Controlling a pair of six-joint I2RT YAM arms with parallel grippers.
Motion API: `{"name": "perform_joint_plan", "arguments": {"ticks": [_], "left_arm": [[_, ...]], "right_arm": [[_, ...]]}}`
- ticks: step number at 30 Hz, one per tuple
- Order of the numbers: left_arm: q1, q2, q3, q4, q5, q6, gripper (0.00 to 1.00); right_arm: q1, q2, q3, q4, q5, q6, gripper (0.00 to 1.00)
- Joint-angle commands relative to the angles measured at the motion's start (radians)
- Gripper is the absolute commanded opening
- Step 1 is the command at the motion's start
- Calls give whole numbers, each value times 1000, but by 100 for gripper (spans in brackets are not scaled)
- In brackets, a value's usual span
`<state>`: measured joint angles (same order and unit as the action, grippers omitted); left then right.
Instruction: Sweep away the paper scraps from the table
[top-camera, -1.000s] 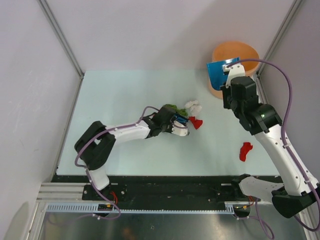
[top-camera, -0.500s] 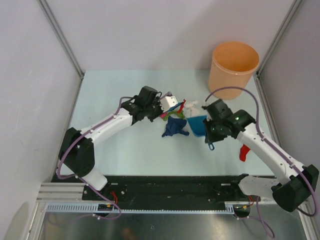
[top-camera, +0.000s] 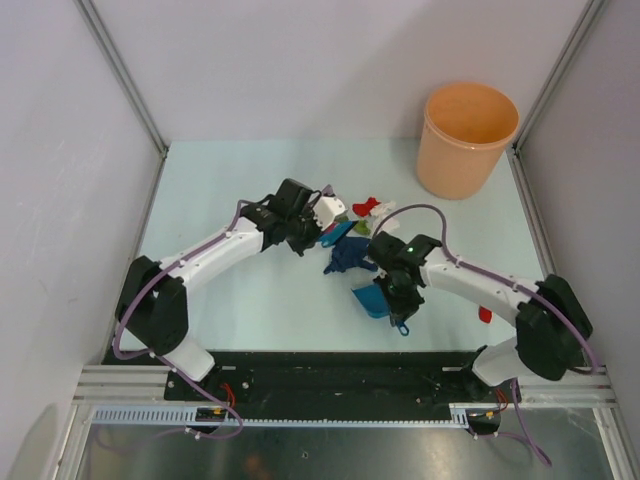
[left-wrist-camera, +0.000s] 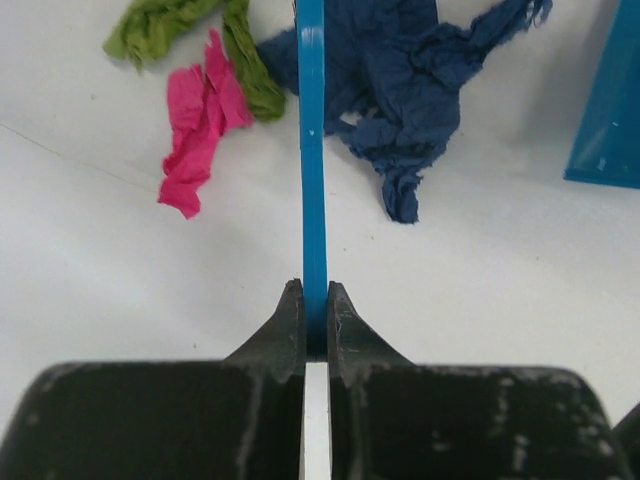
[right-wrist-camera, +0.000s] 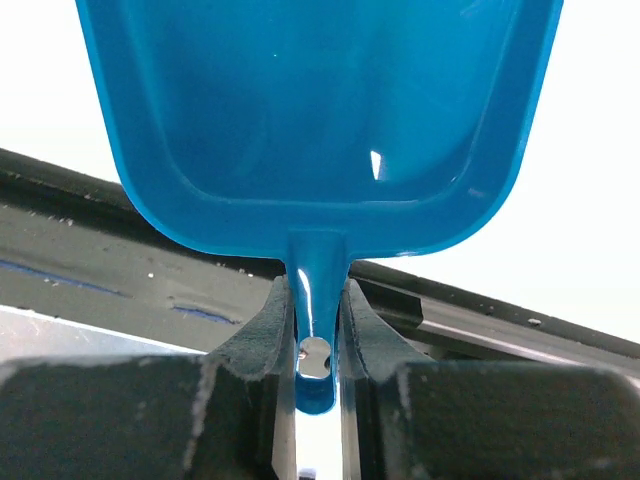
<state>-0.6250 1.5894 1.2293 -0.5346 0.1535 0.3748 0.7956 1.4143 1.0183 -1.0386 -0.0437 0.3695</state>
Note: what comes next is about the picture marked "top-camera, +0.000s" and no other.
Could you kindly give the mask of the blue plastic dustpan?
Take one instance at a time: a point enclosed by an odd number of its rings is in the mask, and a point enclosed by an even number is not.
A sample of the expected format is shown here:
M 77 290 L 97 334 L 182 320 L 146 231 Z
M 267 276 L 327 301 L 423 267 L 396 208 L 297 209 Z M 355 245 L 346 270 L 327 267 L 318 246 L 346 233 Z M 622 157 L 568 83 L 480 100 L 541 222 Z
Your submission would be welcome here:
M 401 336 L 407 337 L 410 334 L 406 323 L 399 320 L 392 312 L 391 306 L 378 284 L 371 283 L 367 286 L 352 289 L 351 292 L 370 318 L 376 320 L 387 318 L 391 327 L 396 328 Z

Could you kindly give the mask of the blue hand brush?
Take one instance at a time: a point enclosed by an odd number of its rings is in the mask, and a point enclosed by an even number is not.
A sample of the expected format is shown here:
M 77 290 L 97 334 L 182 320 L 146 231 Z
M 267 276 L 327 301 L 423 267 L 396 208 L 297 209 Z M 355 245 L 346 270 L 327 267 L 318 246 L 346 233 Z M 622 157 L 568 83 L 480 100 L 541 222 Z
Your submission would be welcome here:
M 329 248 L 344 238 L 357 224 L 357 221 L 338 222 L 330 231 L 324 233 L 318 242 L 323 248 Z

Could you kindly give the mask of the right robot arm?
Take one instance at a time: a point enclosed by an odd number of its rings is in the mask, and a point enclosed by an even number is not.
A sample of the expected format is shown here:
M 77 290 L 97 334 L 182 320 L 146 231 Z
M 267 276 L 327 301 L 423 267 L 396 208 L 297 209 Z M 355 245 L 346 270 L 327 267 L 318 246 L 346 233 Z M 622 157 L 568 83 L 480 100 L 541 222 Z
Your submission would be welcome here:
M 381 232 L 371 239 L 367 254 L 381 271 L 374 282 L 390 323 L 402 334 L 424 302 L 424 288 L 457 295 L 514 328 L 514 337 L 481 348 L 464 368 L 461 388 L 473 401 L 484 401 L 498 385 L 527 374 L 559 381 L 587 349 L 593 327 L 562 277 L 550 274 L 537 282 L 506 277 L 453 257 L 441 241 L 423 234 L 405 243 Z

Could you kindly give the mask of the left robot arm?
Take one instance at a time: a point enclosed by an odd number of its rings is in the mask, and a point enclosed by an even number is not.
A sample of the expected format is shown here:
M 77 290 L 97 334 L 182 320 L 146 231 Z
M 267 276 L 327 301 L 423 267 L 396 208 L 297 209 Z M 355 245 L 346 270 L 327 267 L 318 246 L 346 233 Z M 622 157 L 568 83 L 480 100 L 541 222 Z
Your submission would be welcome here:
M 221 376 L 190 331 L 189 299 L 237 263 L 287 243 L 297 255 L 312 248 L 345 211 L 331 188 L 311 190 L 290 178 L 274 194 L 241 200 L 230 223 L 194 246 L 162 260 L 135 259 L 116 308 L 112 349 L 117 359 L 154 356 L 186 375 L 197 398 L 214 397 Z

